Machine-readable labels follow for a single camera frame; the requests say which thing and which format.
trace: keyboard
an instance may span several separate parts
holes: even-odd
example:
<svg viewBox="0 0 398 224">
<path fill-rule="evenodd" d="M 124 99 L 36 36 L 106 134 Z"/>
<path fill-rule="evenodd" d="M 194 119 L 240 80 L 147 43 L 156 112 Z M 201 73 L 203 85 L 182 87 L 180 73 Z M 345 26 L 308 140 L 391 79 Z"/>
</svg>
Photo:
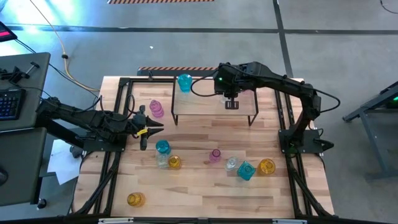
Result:
<svg viewBox="0 0 398 224">
<path fill-rule="evenodd" d="M 25 92 L 24 89 L 0 90 L 0 121 L 19 118 Z"/>
</svg>

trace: concrete floor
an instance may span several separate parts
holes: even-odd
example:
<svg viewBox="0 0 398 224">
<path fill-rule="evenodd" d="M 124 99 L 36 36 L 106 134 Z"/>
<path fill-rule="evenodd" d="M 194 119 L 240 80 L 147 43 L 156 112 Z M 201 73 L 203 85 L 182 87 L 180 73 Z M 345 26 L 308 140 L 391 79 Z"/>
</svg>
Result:
<svg viewBox="0 0 398 224">
<path fill-rule="evenodd" d="M 51 22 L 63 26 L 277 28 L 272 0 L 130 5 L 107 5 L 105 0 L 35 2 Z M 398 11 L 397 1 L 384 2 Z M 378 0 L 279 0 L 279 4 L 285 29 L 398 30 L 398 15 L 383 10 Z M 30 3 L 22 0 L 9 0 L 0 21 L 45 24 Z M 16 34 L 37 52 L 50 52 L 51 63 L 62 68 L 62 50 L 53 32 L 31 28 Z M 71 73 L 95 88 L 105 75 L 133 75 L 140 66 L 215 66 L 257 60 L 276 73 L 285 73 L 278 34 L 60 32 L 60 36 L 71 56 Z M 341 99 L 337 110 L 316 120 L 316 126 L 325 129 L 323 138 L 335 143 L 325 153 L 335 213 L 343 218 L 398 223 L 397 179 L 365 181 L 365 173 L 379 166 L 361 122 L 341 120 L 397 81 L 398 35 L 286 35 L 286 39 L 294 77 Z M 24 53 L 27 51 L 15 42 L 0 44 L 0 55 Z M 93 100 L 51 68 L 45 90 L 77 107 L 86 107 Z M 327 97 L 322 102 L 323 108 L 335 104 Z M 73 184 L 59 187 L 50 177 L 42 189 L 49 201 L 46 209 L 1 207 L 0 220 L 64 215 Z"/>
</svg>

